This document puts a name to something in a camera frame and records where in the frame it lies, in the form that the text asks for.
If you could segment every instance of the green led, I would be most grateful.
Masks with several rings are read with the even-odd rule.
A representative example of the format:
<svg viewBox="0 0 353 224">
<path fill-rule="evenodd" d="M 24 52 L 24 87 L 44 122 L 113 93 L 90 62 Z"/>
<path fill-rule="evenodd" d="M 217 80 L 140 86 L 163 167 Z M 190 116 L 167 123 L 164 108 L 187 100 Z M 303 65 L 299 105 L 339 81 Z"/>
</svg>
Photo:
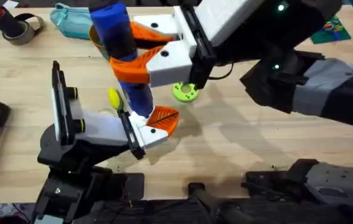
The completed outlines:
<svg viewBox="0 0 353 224">
<path fill-rule="evenodd" d="M 279 5 L 278 5 L 278 7 L 277 7 L 277 10 L 279 11 L 279 12 L 283 12 L 284 10 L 286 10 L 287 8 L 288 8 L 288 3 L 286 2 L 286 1 L 282 1 Z"/>
</svg>

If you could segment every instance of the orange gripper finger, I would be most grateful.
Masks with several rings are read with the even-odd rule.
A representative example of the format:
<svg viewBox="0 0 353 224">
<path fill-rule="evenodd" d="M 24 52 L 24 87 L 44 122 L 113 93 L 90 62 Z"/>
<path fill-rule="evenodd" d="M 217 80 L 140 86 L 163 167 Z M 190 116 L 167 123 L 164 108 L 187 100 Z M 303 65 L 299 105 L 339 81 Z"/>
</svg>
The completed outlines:
<svg viewBox="0 0 353 224">
<path fill-rule="evenodd" d="M 156 106 L 146 125 L 166 131 L 170 136 L 179 122 L 179 112 L 167 106 Z"/>
<path fill-rule="evenodd" d="M 135 22 L 131 22 L 132 34 L 135 39 L 150 40 L 155 42 L 169 42 L 172 37 L 158 34 L 155 31 L 149 30 Z"/>
<path fill-rule="evenodd" d="M 155 47 L 140 55 L 131 62 L 110 58 L 110 65 L 113 67 L 117 79 L 127 83 L 148 84 L 150 82 L 149 73 L 146 64 L 156 55 L 163 46 Z"/>
</svg>

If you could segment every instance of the wooden tabletop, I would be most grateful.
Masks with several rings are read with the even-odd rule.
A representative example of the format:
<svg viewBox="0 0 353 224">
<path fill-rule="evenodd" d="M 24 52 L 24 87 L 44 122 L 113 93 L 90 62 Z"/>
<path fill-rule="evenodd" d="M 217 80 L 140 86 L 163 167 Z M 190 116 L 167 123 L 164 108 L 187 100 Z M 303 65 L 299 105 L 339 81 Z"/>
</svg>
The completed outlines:
<svg viewBox="0 0 353 224">
<path fill-rule="evenodd" d="M 114 74 L 95 46 L 87 40 L 64 37 L 50 22 L 52 9 L 15 9 L 46 20 L 47 27 L 31 43 L 13 46 L 0 33 L 0 101 L 12 108 L 0 140 L 0 203 L 35 202 L 48 174 L 37 162 L 39 139 L 53 123 L 50 75 L 53 60 L 60 63 L 67 84 L 80 90 L 86 109 L 116 116 L 108 87 L 118 87 Z M 169 13 L 165 7 L 132 7 L 131 16 Z M 353 63 L 353 8 L 339 12 L 352 40 L 299 49 L 322 52 Z M 176 101 L 171 86 L 153 89 L 156 105 L 180 111 L 173 136 L 147 151 L 142 161 L 129 152 L 103 162 L 116 172 L 142 172 L 145 199 L 186 197 L 189 182 L 204 182 L 213 194 L 247 197 L 240 187 L 249 170 L 287 169 L 299 158 L 353 166 L 353 127 L 326 119 L 284 114 L 256 105 L 239 78 L 255 62 L 239 63 L 232 75 L 209 82 L 193 103 Z M 212 76 L 227 73 L 216 68 Z"/>
</svg>

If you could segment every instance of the blue cylinder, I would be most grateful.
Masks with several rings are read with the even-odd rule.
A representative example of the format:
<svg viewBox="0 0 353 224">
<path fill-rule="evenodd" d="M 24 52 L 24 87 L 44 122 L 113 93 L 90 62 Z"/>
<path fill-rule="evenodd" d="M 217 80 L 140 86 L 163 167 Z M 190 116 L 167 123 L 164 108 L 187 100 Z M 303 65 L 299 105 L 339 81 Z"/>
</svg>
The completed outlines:
<svg viewBox="0 0 353 224">
<path fill-rule="evenodd" d="M 118 1 L 93 4 L 89 7 L 90 17 L 100 41 L 108 55 L 130 62 L 138 56 L 126 6 Z M 146 84 L 126 83 L 118 80 L 131 109 L 148 118 L 153 111 L 153 96 Z"/>
</svg>

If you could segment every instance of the screw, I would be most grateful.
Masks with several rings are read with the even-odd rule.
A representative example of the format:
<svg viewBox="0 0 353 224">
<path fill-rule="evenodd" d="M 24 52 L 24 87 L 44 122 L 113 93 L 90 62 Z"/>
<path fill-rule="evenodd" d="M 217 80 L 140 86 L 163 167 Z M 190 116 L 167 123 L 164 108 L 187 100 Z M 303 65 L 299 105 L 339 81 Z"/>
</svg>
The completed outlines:
<svg viewBox="0 0 353 224">
<path fill-rule="evenodd" d="M 163 57 L 168 57 L 168 55 L 169 55 L 169 52 L 166 51 L 166 50 L 163 50 L 163 51 L 161 52 L 161 56 L 163 56 Z"/>
</svg>

